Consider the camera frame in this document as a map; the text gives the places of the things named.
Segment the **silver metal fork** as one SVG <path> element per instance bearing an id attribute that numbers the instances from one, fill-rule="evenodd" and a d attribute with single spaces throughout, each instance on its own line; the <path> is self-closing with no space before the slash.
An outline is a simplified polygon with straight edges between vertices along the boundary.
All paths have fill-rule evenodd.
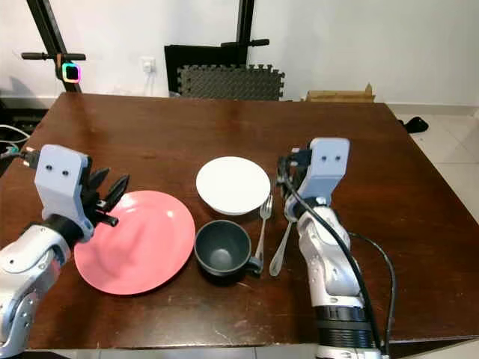
<path id="1" fill-rule="evenodd" d="M 270 219 L 272 216 L 273 201 L 274 201 L 273 194 L 268 194 L 266 201 L 264 201 L 263 205 L 261 205 L 259 208 L 261 225 L 260 225 L 259 240 L 257 241 L 257 248 L 256 248 L 256 251 L 254 251 L 254 258 L 260 261 L 263 259 L 263 244 L 264 244 L 264 239 L 266 238 L 266 225 L 267 225 L 267 220 Z"/>

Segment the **white round plate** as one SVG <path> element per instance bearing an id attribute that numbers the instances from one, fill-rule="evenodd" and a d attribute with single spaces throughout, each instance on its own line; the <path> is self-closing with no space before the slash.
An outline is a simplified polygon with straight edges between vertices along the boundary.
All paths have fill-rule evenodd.
<path id="1" fill-rule="evenodd" d="M 271 192 L 266 171 L 253 161 L 223 156 L 202 165 L 195 187 L 201 200 L 223 215 L 245 215 L 259 209 Z"/>

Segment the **pink round plate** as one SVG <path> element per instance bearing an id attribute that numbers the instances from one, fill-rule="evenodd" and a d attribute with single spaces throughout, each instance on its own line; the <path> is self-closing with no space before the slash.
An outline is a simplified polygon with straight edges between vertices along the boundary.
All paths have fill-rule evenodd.
<path id="1" fill-rule="evenodd" d="M 89 242 L 74 249 L 86 284 L 129 296 L 167 283 L 187 263 L 195 243 L 195 220 L 180 200 L 160 191 L 125 194 L 110 212 L 116 226 L 100 224 Z"/>

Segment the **silver metal spoon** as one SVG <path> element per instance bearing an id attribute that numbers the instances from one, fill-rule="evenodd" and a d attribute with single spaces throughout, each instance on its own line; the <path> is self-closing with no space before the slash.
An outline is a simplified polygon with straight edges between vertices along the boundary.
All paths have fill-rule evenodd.
<path id="1" fill-rule="evenodd" d="M 287 219 L 287 226 L 285 226 L 284 235 L 281 237 L 280 244 L 278 244 L 278 248 L 273 254 L 273 258 L 268 267 L 268 273 L 271 277 L 277 277 L 278 273 L 281 272 L 281 267 L 283 267 L 284 263 L 285 249 L 287 249 L 288 237 L 290 237 L 290 232 L 294 225 L 294 221 L 290 220 L 287 215 L 284 215 L 284 218 Z"/>

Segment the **brown cardboard box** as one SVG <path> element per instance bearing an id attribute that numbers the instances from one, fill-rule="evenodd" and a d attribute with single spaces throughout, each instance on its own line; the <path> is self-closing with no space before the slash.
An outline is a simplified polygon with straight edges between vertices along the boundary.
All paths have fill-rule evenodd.
<path id="1" fill-rule="evenodd" d="M 304 98 L 305 102 L 344 102 L 344 103 L 374 103 L 376 95 L 373 86 L 367 83 L 362 91 L 320 91 L 311 90 Z"/>

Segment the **dark grey cup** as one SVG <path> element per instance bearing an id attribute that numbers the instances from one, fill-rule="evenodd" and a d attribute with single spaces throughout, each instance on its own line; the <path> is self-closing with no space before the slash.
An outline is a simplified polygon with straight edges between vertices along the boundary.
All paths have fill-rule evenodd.
<path id="1" fill-rule="evenodd" d="M 194 257 L 210 283 L 229 286 L 247 274 L 260 277 L 263 263 L 253 256 L 252 240 L 232 220 L 213 220 L 196 232 Z"/>

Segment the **dark grey foam puzzle mat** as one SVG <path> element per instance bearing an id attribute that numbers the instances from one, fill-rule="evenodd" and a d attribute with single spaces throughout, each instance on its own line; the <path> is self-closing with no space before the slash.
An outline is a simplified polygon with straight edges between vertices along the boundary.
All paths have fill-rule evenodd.
<path id="1" fill-rule="evenodd" d="M 279 100 L 285 74 L 267 64 L 184 65 L 177 69 L 183 98 Z"/>

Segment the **glowing rainbow square device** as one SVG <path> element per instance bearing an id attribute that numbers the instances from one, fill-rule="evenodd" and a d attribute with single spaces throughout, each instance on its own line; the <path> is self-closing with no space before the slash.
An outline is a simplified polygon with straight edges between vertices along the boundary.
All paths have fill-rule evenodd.
<path id="1" fill-rule="evenodd" d="M 82 70 L 76 63 L 63 62 L 61 63 L 61 80 L 69 83 L 69 85 L 78 85 L 81 82 Z"/>

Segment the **small black floor object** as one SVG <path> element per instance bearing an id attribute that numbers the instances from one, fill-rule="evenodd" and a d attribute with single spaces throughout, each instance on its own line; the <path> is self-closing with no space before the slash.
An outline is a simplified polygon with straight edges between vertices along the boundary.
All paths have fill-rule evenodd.
<path id="1" fill-rule="evenodd" d="M 425 119 L 422 119 L 422 117 L 416 116 L 404 123 L 403 128 L 409 134 L 418 134 L 427 131 L 429 129 L 429 123 Z"/>

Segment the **black flat board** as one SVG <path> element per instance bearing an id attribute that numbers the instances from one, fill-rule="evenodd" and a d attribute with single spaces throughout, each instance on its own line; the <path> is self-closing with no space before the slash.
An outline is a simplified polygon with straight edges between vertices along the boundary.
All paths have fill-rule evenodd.
<path id="1" fill-rule="evenodd" d="M 164 56 L 168 91 L 180 92 L 177 70 L 182 66 L 246 64 L 247 52 L 248 46 L 239 46 L 234 42 L 219 46 L 167 45 Z"/>

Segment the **black slanted metal frame bar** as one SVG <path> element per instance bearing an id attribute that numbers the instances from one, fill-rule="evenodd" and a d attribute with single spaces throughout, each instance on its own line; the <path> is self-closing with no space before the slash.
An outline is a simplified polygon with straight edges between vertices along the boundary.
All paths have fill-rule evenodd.
<path id="1" fill-rule="evenodd" d="M 35 26 L 37 26 L 40 38 L 45 46 L 46 54 L 58 54 L 59 52 L 68 52 L 61 32 L 58 30 L 57 21 L 55 21 L 49 0 L 26 0 L 31 16 L 34 18 Z M 55 65 L 55 77 L 61 81 L 67 92 L 81 93 L 81 85 L 79 83 L 65 83 L 61 80 L 61 63 L 66 61 L 58 61 L 52 59 Z"/>

